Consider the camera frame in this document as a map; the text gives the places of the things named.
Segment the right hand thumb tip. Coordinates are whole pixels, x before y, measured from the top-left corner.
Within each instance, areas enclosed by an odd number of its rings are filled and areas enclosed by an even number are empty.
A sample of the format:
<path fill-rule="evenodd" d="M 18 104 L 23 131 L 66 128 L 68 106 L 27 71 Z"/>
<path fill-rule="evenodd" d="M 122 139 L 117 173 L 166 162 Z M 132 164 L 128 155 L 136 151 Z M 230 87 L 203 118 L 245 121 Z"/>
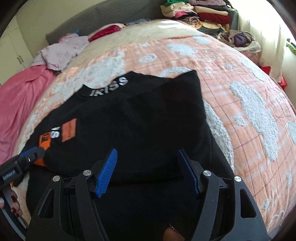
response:
<path fill-rule="evenodd" d="M 164 231 L 163 234 L 163 241 L 184 241 L 185 238 L 180 235 L 180 233 L 172 226 L 169 227 Z"/>

